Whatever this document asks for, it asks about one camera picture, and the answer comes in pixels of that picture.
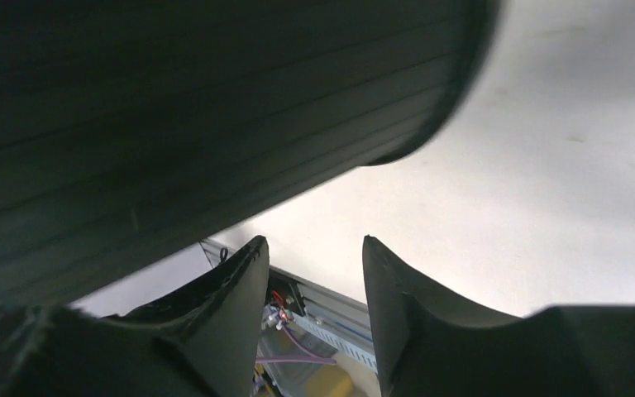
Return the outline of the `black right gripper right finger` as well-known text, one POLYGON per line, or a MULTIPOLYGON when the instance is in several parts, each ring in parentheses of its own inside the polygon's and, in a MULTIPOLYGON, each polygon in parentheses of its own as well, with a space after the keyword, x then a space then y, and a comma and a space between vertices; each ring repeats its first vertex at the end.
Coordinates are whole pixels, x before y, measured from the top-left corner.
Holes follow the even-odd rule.
POLYGON ((362 247, 385 396, 635 396, 635 306, 557 305, 515 317, 362 247))

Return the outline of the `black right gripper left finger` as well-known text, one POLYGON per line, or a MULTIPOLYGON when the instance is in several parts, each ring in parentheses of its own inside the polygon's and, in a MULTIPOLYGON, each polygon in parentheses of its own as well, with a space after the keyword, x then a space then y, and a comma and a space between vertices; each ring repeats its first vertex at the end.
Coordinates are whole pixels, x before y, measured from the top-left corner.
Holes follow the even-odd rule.
POLYGON ((263 236, 125 316, 0 305, 0 396, 247 396, 270 273, 263 236))

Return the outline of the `black ribbed plastic bin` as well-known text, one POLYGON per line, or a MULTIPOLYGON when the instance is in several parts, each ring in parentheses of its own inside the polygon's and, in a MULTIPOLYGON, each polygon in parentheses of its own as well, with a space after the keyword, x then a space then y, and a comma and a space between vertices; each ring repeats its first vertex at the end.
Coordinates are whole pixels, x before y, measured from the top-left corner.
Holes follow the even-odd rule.
POLYGON ((500 1, 0 1, 0 301, 68 303, 430 141, 500 1))

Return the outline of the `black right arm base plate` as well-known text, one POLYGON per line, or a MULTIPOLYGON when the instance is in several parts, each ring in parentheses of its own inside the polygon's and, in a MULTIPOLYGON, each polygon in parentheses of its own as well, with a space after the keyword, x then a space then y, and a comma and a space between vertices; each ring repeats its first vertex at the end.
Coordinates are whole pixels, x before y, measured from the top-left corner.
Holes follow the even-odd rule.
POLYGON ((265 302, 299 316, 306 314, 298 281, 274 267, 270 267, 265 302))

